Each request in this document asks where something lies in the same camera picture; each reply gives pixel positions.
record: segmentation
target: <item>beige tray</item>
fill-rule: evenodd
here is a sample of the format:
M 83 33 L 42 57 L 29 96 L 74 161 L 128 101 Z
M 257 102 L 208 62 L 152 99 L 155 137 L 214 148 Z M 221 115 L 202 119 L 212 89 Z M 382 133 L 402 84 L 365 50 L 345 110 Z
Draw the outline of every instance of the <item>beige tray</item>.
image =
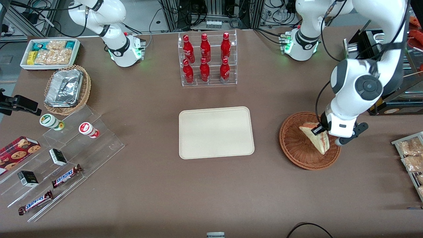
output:
M 248 108 L 200 109 L 179 114 L 181 158 L 239 156 L 253 152 L 253 130 Z

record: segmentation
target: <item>snickers bar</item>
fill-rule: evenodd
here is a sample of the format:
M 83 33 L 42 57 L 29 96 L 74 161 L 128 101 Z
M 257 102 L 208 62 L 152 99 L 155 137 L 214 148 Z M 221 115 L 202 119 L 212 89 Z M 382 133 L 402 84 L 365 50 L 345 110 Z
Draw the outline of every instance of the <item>snickers bar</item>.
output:
M 43 196 L 35 199 L 31 203 L 26 204 L 26 206 L 21 206 L 18 210 L 19 216 L 22 216 L 23 214 L 27 213 L 32 208 L 39 206 L 39 205 L 41 205 L 42 203 L 44 203 L 45 201 L 48 201 L 48 200 L 53 200 L 53 194 L 50 190 L 46 194 L 44 194 Z
M 58 179 L 52 181 L 53 188 L 57 188 L 60 184 L 66 182 L 67 180 L 69 180 L 70 178 L 75 176 L 77 173 L 79 173 L 79 171 L 81 171 L 81 170 L 82 170 L 81 166 L 79 164 L 76 165 L 71 170 L 69 170 L 67 173 L 60 176 Z

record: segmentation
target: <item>red lid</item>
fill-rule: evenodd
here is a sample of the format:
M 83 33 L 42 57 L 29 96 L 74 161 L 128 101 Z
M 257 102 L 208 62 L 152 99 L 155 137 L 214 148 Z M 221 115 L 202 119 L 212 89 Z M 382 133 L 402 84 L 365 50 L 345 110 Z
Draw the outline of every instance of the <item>red lid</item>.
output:
M 85 133 L 90 129 L 90 123 L 84 122 L 80 125 L 80 132 Z

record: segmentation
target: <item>cookie box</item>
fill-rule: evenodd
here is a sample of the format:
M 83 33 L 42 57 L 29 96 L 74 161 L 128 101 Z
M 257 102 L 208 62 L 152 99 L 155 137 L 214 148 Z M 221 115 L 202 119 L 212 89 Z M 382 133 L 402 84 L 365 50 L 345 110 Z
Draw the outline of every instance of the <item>cookie box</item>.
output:
M 11 170 L 40 148 L 41 146 L 38 141 L 20 136 L 12 143 L 0 149 L 0 175 Z
M 70 67 L 70 66 L 74 65 L 74 62 L 75 62 L 75 59 L 77 57 L 78 50 L 79 50 L 79 47 L 80 47 L 80 42 L 77 39 L 73 39 L 73 38 L 46 39 L 46 41 L 56 40 L 56 41 L 75 42 L 75 45 L 74 45 L 73 50 L 72 50 L 71 59 L 69 60 L 68 64 L 55 64 L 55 65 L 30 65 L 30 64 L 27 64 L 27 59 L 28 59 L 28 56 L 30 56 L 30 52 L 32 51 L 34 43 L 40 42 L 40 40 L 41 39 L 36 39 L 36 40 L 30 40 L 28 42 L 27 48 L 25 50 L 24 56 L 22 57 L 21 64 L 20 64 L 23 69 L 26 69 L 26 70 L 62 69 L 62 68 L 66 68 L 66 67 Z

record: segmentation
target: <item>small black box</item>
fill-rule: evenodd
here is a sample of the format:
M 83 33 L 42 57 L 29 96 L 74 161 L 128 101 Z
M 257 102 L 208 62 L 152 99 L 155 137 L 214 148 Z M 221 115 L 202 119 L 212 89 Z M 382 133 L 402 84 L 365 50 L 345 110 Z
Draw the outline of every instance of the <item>small black box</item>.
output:
M 35 177 L 34 172 L 22 170 L 18 173 L 18 177 L 23 186 L 35 187 L 38 185 L 38 180 Z
M 66 165 L 67 161 L 65 159 L 65 156 L 63 155 L 63 153 L 58 150 L 58 149 L 51 149 L 49 150 L 50 153 L 50 157 L 53 160 L 53 163 L 60 165 L 60 166 L 64 166 Z

